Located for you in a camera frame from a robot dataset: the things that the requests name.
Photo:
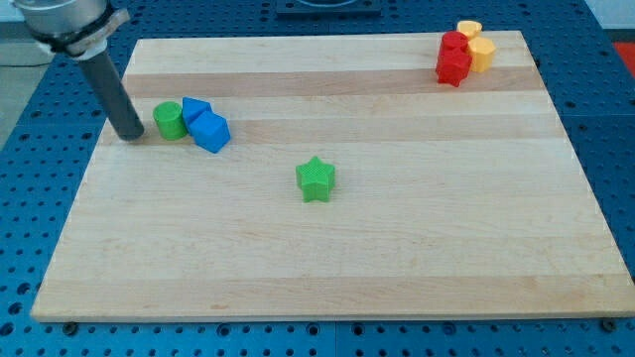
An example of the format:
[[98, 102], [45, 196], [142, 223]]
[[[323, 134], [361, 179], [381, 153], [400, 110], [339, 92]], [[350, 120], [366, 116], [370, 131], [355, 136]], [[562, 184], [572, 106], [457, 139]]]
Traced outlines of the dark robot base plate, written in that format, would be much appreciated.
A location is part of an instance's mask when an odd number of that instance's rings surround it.
[[380, 15], [380, 0], [276, 0], [276, 14], [284, 17], [305, 15]]

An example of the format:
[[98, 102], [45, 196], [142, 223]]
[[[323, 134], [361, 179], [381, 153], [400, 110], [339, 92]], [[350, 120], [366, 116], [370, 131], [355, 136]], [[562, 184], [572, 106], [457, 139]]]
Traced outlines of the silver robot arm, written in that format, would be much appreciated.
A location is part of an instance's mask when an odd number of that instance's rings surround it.
[[34, 39], [47, 51], [86, 60], [106, 50], [108, 38], [130, 20], [109, 0], [12, 0]]

